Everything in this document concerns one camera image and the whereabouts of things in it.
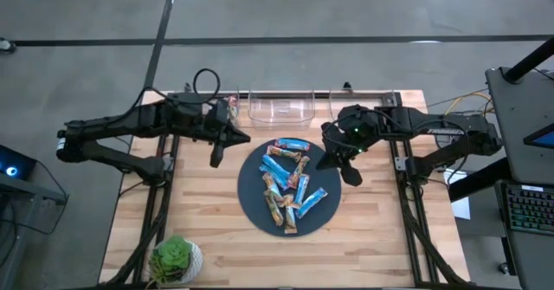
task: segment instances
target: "round dark plate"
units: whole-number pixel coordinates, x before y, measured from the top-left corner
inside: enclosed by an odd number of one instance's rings
[[[312,233],[325,225],[338,208],[340,202],[340,176],[337,169],[326,169],[316,171],[315,165],[323,156],[324,151],[317,145],[310,143],[310,150],[303,151],[303,156],[308,156],[310,161],[304,168],[305,174],[310,176],[304,200],[308,198],[319,187],[327,192],[327,196],[322,198],[319,203],[313,206],[301,219],[296,218],[297,234],[285,234],[285,222],[280,227],[275,225],[274,219],[271,217],[269,207],[267,206],[263,192],[267,189],[266,183],[261,178],[260,165],[261,158],[266,153],[267,147],[273,145],[275,140],[271,140],[260,145],[248,156],[242,165],[239,173],[238,195],[241,202],[242,210],[248,219],[258,228],[271,235],[281,237],[298,237]],[[289,172],[296,169],[296,163],[293,159],[271,155],[280,166]],[[281,195],[286,194],[296,195],[296,190],[282,190],[279,188]],[[285,209],[280,209],[281,214],[285,217]]]

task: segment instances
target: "potted plant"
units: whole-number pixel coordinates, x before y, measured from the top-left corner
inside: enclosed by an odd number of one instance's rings
[[[160,242],[148,261],[153,282],[159,285],[192,281],[202,267],[200,248],[179,235]]]

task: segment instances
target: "wooden table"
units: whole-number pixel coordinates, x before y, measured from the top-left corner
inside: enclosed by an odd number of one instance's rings
[[[427,112],[422,91],[400,93],[405,106]],[[145,102],[157,99],[152,93],[145,96]],[[359,104],[381,105],[370,100]],[[351,102],[333,102],[334,116],[347,105]],[[256,130],[245,100],[240,108],[240,127],[252,142],[225,150],[218,169],[209,167],[211,146],[180,140],[165,235],[182,235],[203,252],[203,270],[187,287],[414,286],[389,144],[379,142],[356,158],[353,165],[361,171],[364,183],[342,185],[338,210],[323,228],[299,238],[275,237],[257,229],[242,212],[236,194],[238,172],[248,154],[270,139],[297,137],[322,145],[319,126],[331,119],[329,100],[316,100],[315,118],[303,131]],[[157,143],[156,139],[135,138],[132,154],[154,155]],[[435,148],[432,137],[412,140],[415,155]],[[136,175],[125,177],[122,190],[138,181]],[[447,190],[433,182],[424,189],[431,239],[455,272],[469,280]],[[137,246],[147,193],[147,187],[140,186],[120,198],[100,281],[114,276]],[[418,254],[423,279],[428,280],[421,245]]]

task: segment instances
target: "robotic arm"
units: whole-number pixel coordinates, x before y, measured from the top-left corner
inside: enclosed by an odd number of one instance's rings
[[[65,124],[65,130],[58,132],[56,155],[64,162],[93,160],[124,173],[136,171],[146,184],[160,185],[165,182],[165,164],[161,157],[135,157],[102,146],[96,140],[127,134],[140,138],[173,134],[213,144],[209,164],[216,168],[226,147],[247,143],[250,137],[230,122],[226,100],[208,104],[211,108],[206,114],[203,114],[203,104],[200,95],[185,91],[169,94],[152,104],[135,106],[118,116],[70,121]]]
[[[494,125],[481,115],[425,114],[402,106],[374,110],[348,106],[340,111],[337,120],[324,123],[321,129],[325,154],[316,168],[338,167],[343,180],[354,186],[360,185],[362,178],[350,160],[381,139],[403,141],[422,134],[460,137],[425,157],[396,159],[395,166],[406,170],[408,177],[418,183],[426,183],[435,168],[451,165],[467,154],[490,156],[502,147]]]

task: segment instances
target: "gray floor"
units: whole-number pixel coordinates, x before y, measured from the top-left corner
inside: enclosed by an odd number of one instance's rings
[[[0,35],[18,40],[152,39],[164,0],[0,0],[0,7]],[[166,37],[549,34],[553,9],[553,0],[175,0]],[[210,67],[223,89],[328,89],[350,81],[360,89],[423,89],[431,103],[485,87],[487,68],[510,66],[539,44],[164,47],[154,86],[181,89],[199,68]],[[143,86],[151,52],[20,48],[0,59],[0,144],[42,160],[71,194],[58,229],[33,236],[17,288],[84,287],[98,279],[121,175],[100,164],[59,162],[55,134],[64,121],[127,109]],[[459,109],[482,104],[470,99]],[[471,157],[467,168],[490,161]],[[42,174],[36,178],[51,185]],[[45,217],[44,226],[50,221]],[[518,286],[496,272],[503,261],[498,239],[474,236],[465,225],[460,231],[472,281]]]

